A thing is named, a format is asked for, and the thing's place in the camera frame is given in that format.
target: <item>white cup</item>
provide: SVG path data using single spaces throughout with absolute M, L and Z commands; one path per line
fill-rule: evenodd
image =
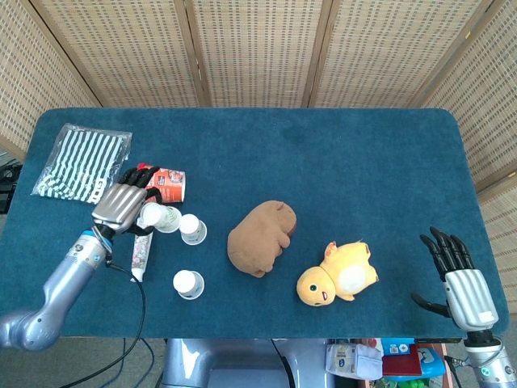
M 146 225 L 154 226 L 158 232 L 162 233 L 175 232 L 181 222 L 181 212 L 179 210 L 155 202 L 145 204 L 140 215 Z
M 193 300 L 203 293 L 204 279 L 199 272 L 183 269 L 174 275 L 172 285 L 180 297 Z
M 207 237 L 207 226 L 194 214 L 185 214 L 181 217 L 179 231 L 182 240 L 188 245 L 201 244 Z

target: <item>blue table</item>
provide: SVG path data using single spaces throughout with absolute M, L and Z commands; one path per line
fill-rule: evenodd
M 449 320 L 420 310 L 410 293 L 443 302 L 443 288 L 418 236 L 437 226 L 461 236 L 485 273 L 501 320 L 502 286 L 454 118 L 439 109 L 108 109 L 46 112 L 36 126 L 0 242 L 0 315 L 39 308 L 41 287 L 91 225 L 91 205 L 29 196 L 64 123 L 133 133 L 124 168 L 139 162 L 187 173 L 182 213 L 208 227 L 189 247 L 155 234 L 144 278 L 145 337 L 457 337 Z M 298 216 L 292 245 L 263 279 L 226 257 L 228 233 L 265 200 Z M 363 239 L 380 282 L 354 302 L 313 308 L 296 280 L 319 264 L 328 242 Z M 130 266 L 132 235 L 115 241 L 114 262 Z M 184 301 L 172 289 L 180 269 L 199 271 L 204 294 Z M 137 287 L 100 268 L 70 311 L 64 335 L 131 336 Z

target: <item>white plush belly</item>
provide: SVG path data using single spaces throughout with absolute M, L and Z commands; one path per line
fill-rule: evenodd
M 366 271 L 359 265 L 351 265 L 339 273 L 338 281 L 345 293 L 358 293 L 366 283 Z

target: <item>robot finger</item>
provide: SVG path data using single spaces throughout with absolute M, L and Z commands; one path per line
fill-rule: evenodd
M 446 237 L 447 235 L 437 230 L 435 227 L 431 227 L 430 231 L 433 236 L 435 236 L 436 241 L 438 242 L 439 249 L 443 253 L 443 258 L 447 265 L 449 271 L 455 271 L 458 268 L 456 267 L 456 263 L 454 257 L 452 256 L 451 248 L 449 247 Z
M 126 184 L 129 186 L 136 185 L 136 183 L 140 180 L 140 178 L 148 171 L 147 168 L 142 168 L 141 170 L 134 171 L 129 178 L 126 180 Z
M 438 315 L 442 315 L 445 318 L 451 318 L 449 314 L 449 309 L 446 305 L 440 305 L 439 303 L 431 303 L 418 295 L 417 293 L 411 293 L 411 299 L 417 305 L 422 307 L 424 310 L 430 311 L 431 313 L 435 313 Z
M 124 184 L 127 182 L 127 180 L 129 179 L 129 177 L 132 175 L 133 172 L 135 172 L 137 169 L 136 168 L 130 168 L 129 170 L 127 170 L 124 175 L 122 175 L 122 178 L 119 179 L 119 183 L 120 184 Z
M 162 203 L 162 194 L 160 193 L 160 190 L 157 188 L 148 188 L 147 189 L 147 197 L 145 200 L 148 200 L 150 197 L 155 196 L 156 202 L 161 204 Z
M 420 239 L 429 249 L 431 256 L 433 256 L 433 261 L 435 262 L 436 269 L 438 270 L 439 277 L 442 281 L 445 281 L 445 274 L 448 272 L 447 265 L 443 261 L 442 253 L 439 251 L 435 242 L 428 238 L 424 234 L 420 234 Z
M 135 184 L 135 186 L 137 186 L 138 188 L 144 188 L 145 186 L 147 186 L 147 184 L 149 183 L 149 181 L 151 180 L 151 178 L 153 177 L 154 173 L 156 171 L 158 171 L 160 169 L 160 167 L 151 167 L 149 168 L 137 181 L 137 183 Z
M 126 230 L 126 233 L 132 233 L 137 236 L 147 236 L 154 232 L 154 226 L 147 226 L 145 228 L 141 228 L 137 224 L 132 224 L 129 226 L 128 230 Z
M 447 242 L 451 248 L 452 255 L 454 256 L 458 269 L 467 269 L 467 264 L 463 259 L 463 256 L 460 253 L 460 248 L 456 245 L 456 242 L 449 236 L 447 236 Z
M 460 254 L 463 257 L 463 260 L 465 262 L 465 267 L 467 269 L 474 269 L 474 263 L 470 257 L 469 250 L 467 249 L 467 247 L 465 246 L 463 241 L 461 241 L 456 236 L 451 236 L 451 239 L 452 239 L 452 241 L 454 241 L 456 246 L 460 249 Z

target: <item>tube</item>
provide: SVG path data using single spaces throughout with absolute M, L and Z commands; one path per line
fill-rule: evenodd
M 137 225 L 145 228 L 141 217 L 137 219 Z M 135 243 L 132 249 L 131 273 L 138 281 L 142 282 L 145 268 L 147 267 L 147 259 L 149 258 L 149 249 L 151 248 L 151 241 L 153 241 L 153 234 L 147 236 L 135 236 Z

